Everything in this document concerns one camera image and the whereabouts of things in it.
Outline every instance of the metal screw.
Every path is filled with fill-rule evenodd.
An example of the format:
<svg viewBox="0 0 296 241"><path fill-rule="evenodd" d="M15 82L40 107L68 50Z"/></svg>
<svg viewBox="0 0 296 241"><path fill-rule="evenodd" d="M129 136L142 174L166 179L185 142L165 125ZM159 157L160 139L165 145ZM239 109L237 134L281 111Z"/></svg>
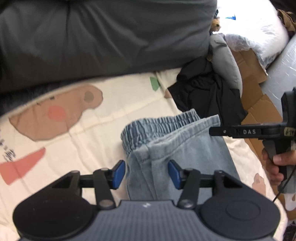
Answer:
<svg viewBox="0 0 296 241"><path fill-rule="evenodd" d="M102 201L99 202L99 205L102 207L102 208L109 208L111 206L114 205L114 202L109 200L109 199L104 199Z"/></svg>
<svg viewBox="0 0 296 241"><path fill-rule="evenodd" d="M189 199L184 199L180 202L180 206L184 208L191 208L193 207L194 203L190 201Z"/></svg>

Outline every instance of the waistband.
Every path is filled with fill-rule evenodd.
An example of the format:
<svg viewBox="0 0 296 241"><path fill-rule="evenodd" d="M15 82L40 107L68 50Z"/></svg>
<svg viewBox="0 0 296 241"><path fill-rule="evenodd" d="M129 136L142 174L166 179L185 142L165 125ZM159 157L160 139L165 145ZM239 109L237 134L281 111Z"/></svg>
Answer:
<svg viewBox="0 0 296 241"><path fill-rule="evenodd" d="M199 129L205 129L213 125L220 125L218 115L202 119L199 125L199 116L194 109L176 116L160 118L144 118L131 122L121 133L123 148L127 156L142 145L157 138L170 134L184 126L196 122Z"/></svg>

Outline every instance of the gray cushion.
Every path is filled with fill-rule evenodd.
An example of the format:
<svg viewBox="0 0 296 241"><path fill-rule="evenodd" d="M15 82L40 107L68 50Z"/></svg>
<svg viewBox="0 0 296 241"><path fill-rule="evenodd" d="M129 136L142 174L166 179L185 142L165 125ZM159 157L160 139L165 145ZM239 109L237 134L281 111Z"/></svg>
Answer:
<svg viewBox="0 0 296 241"><path fill-rule="evenodd" d="M239 89L240 96L242 96L242 76L231 50L224 40L224 35L212 34L210 45L213 51L214 71L228 83L230 88Z"/></svg>
<svg viewBox="0 0 296 241"><path fill-rule="evenodd" d="M0 92L180 67L208 52L217 0L27 0L0 14Z"/></svg>

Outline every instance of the cardboard box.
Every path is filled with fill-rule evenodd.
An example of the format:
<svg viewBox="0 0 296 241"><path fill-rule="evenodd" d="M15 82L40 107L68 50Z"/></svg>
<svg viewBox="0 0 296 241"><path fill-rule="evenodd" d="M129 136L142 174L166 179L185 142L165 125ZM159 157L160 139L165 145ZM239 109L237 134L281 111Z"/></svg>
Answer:
<svg viewBox="0 0 296 241"><path fill-rule="evenodd" d="M258 59L252 50L232 52L238 64L239 71L243 80L242 104L248 111L247 117L242 124L256 123L278 123L282 122L282 117L278 113L274 104L263 94L259 83L267 79L265 71L261 68ZM265 168L265 162L262 159L262 141L258 139L245 139L252 151L256 154ZM277 187L273 187L274 193L277 194ZM285 205L284 196L280 195L279 200ZM296 219L296 209L287 211L290 220Z"/></svg>

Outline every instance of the denim shorts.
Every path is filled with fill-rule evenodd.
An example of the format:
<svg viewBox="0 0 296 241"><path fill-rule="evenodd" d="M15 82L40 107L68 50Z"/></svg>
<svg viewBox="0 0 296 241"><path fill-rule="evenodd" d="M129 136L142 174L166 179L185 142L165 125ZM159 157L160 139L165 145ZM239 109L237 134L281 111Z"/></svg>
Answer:
<svg viewBox="0 0 296 241"><path fill-rule="evenodd" d="M195 168L202 174L223 170L239 179L223 137L212 137L209 128L220 126L219 116L200 119L192 109L173 117L145 118L127 125L121 133L127 155L127 190L131 200L178 201L168 174L169 160L181 168ZM198 203L212 196L201 189Z"/></svg>

